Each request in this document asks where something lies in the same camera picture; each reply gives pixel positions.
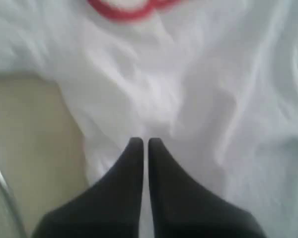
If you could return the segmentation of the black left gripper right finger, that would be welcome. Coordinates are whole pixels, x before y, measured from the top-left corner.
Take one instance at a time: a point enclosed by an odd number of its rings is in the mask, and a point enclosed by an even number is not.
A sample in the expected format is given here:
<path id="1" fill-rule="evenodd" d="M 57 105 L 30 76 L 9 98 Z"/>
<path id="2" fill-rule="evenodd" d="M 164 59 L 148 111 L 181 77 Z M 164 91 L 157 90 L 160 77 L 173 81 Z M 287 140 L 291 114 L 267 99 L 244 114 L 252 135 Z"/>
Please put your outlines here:
<path id="1" fill-rule="evenodd" d="M 160 138 L 148 144 L 149 192 L 156 238 L 264 238 L 249 212 L 197 183 Z"/>

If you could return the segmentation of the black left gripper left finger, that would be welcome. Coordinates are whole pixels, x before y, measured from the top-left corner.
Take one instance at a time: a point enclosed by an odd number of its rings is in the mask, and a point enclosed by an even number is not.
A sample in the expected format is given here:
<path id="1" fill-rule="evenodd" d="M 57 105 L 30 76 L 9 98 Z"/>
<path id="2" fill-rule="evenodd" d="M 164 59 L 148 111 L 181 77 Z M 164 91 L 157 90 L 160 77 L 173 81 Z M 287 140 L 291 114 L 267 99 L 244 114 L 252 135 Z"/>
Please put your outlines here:
<path id="1" fill-rule="evenodd" d="M 137 238 L 144 143 L 131 138 L 113 167 L 83 194 L 46 214 L 34 238 Z"/>

